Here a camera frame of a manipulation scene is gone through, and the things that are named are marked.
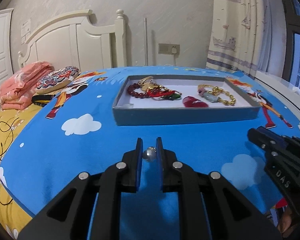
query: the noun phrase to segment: white door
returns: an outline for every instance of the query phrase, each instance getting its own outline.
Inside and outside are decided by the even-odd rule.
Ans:
[[[10,21],[13,9],[0,11],[0,85],[12,76],[10,56]]]

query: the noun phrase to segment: white pole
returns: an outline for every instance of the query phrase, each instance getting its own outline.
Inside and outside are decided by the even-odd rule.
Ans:
[[[148,66],[148,26],[147,18],[145,18],[145,66]]]

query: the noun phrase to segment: jewelry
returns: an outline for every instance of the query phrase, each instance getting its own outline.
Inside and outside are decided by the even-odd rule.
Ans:
[[[182,100],[185,107],[208,107],[209,105],[205,102],[200,101],[194,97],[185,97]]]
[[[206,90],[205,88],[209,87],[212,88],[212,91]],[[218,97],[213,94],[213,86],[210,85],[199,85],[198,86],[198,93],[201,97],[207,99],[212,103],[218,102]]]
[[[207,99],[212,103],[220,102],[223,103],[225,106],[234,106],[234,104],[236,103],[236,99],[234,98],[234,96],[220,87],[214,87],[212,85],[206,84],[198,85],[198,93],[201,97]],[[230,101],[223,100],[221,97],[217,97],[220,94],[225,94],[226,96],[228,96],[230,98]]]
[[[137,83],[134,83],[127,88],[127,92],[129,95],[135,97],[135,98],[149,98],[150,96],[147,93],[137,93],[135,92],[136,89],[140,88],[140,86]]]
[[[135,89],[140,88],[145,93],[137,93]],[[136,98],[153,98],[155,100],[177,100],[181,98],[178,91],[167,89],[162,85],[158,85],[152,76],[141,79],[138,83],[134,83],[127,88],[129,95]]]

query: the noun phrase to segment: wall outlet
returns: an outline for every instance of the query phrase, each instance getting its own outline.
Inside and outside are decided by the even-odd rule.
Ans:
[[[159,54],[174,55],[180,53],[180,45],[159,43]]]

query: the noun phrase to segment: decorative pillow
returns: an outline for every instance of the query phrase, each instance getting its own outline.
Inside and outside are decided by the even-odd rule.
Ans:
[[[47,94],[59,90],[69,85],[78,75],[79,69],[77,67],[61,68],[40,79],[34,90],[38,94]]]

